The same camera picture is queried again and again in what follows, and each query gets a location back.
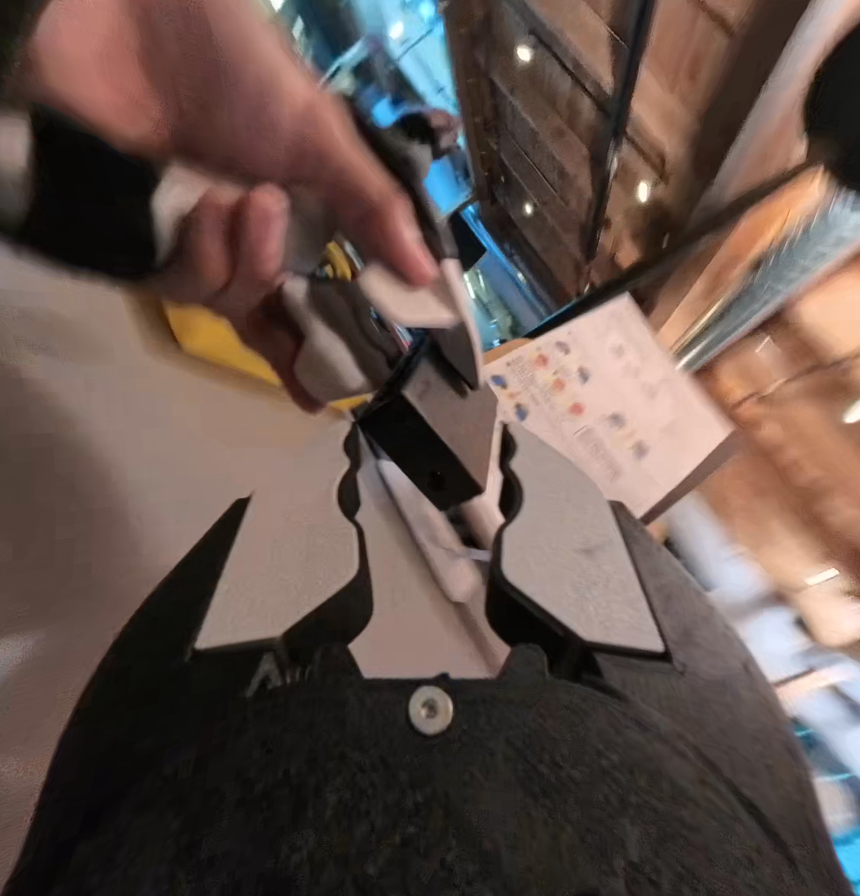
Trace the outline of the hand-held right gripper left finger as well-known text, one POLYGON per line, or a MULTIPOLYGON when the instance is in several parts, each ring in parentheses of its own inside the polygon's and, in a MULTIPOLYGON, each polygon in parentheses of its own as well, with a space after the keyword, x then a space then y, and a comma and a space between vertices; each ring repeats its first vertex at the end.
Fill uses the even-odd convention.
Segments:
POLYGON ((357 521, 359 435, 337 420, 268 467, 246 506, 196 648, 282 644, 313 655, 352 644, 371 619, 365 533, 357 521))

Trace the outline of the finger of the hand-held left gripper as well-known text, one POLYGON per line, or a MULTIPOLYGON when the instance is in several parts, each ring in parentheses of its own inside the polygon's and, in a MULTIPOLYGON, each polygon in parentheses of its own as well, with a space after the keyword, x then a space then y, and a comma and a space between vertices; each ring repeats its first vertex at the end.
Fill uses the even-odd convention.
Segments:
POLYGON ((480 388, 483 350, 461 264, 444 259, 428 286, 407 285, 379 263, 358 274, 358 286, 380 316, 401 328, 427 330, 443 359, 472 391, 480 388))
POLYGON ((369 306, 354 282, 289 276, 281 304, 300 338, 296 381, 321 405, 376 390, 369 306))

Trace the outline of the black network switch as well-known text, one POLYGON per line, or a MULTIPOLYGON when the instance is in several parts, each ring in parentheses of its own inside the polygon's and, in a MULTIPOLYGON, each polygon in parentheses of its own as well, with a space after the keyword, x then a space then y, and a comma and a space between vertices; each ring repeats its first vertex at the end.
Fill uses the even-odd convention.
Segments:
POLYGON ((355 412, 365 437, 441 511, 485 492, 496 417, 490 387, 466 386, 426 336, 355 412))

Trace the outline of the white metal document stand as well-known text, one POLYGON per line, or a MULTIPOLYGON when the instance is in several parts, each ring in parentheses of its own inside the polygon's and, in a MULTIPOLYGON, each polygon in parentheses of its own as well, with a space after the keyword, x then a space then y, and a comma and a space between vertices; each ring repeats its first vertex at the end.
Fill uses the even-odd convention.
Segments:
POLYGON ((468 546, 439 511, 386 457, 377 459, 381 480, 441 592, 454 604, 469 604, 484 586, 480 563, 490 552, 468 546))

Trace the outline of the yellow plastic bin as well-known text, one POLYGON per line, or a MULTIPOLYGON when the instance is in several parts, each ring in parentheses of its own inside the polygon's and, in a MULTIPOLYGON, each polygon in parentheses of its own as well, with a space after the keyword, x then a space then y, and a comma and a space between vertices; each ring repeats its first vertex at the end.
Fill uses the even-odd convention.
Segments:
MULTIPOLYGON (((346 241, 332 241, 324 248, 317 273, 324 279, 350 282, 360 267, 360 259, 346 241)), ((206 308, 172 301, 163 301, 161 307, 168 328, 183 353, 269 387, 285 390, 267 361, 245 346, 222 316, 206 308)))

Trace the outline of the printed instruction sheet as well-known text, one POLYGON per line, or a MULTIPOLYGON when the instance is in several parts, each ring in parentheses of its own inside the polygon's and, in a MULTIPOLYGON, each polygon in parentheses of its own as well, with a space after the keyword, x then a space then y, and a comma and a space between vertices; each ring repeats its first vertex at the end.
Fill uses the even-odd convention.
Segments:
POLYGON ((503 419, 643 521, 701 484, 736 446, 735 428, 628 294, 507 348, 485 365, 503 419))

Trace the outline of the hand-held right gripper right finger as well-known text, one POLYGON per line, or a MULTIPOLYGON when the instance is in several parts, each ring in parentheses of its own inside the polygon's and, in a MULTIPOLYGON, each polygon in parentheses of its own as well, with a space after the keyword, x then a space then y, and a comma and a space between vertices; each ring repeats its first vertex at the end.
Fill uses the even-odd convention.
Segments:
POLYGON ((589 647, 665 657, 660 626, 597 484, 519 424, 503 430, 501 466, 514 507, 493 544, 490 592, 589 647))

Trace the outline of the person's left hand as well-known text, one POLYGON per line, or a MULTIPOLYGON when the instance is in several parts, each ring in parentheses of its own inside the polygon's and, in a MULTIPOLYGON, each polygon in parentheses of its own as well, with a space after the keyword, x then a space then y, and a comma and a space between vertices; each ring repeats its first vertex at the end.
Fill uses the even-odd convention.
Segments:
POLYGON ((252 2, 46 2, 20 71, 29 99, 113 148, 230 181, 194 206, 159 288, 227 319, 307 412, 322 406, 294 376, 302 338, 272 298, 284 278, 284 188, 318 196, 346 237, 405 281, 436 277, 409 197, 252 2))

